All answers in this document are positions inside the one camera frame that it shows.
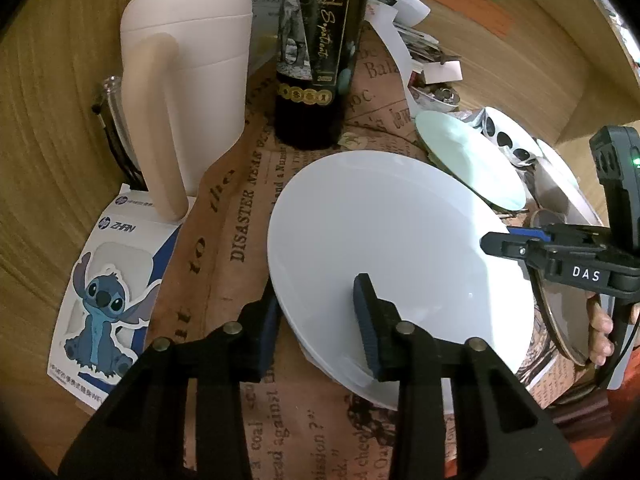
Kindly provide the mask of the person's right hand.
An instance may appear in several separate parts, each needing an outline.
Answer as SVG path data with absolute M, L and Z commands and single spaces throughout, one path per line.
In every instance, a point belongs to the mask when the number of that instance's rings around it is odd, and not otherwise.
M 601 306 L 600 296 L 586 292 L 589 316 L 589 359 L 597 367 L 605 364 L 615 350 L 615 344 L 608 339 L 614 322 Z

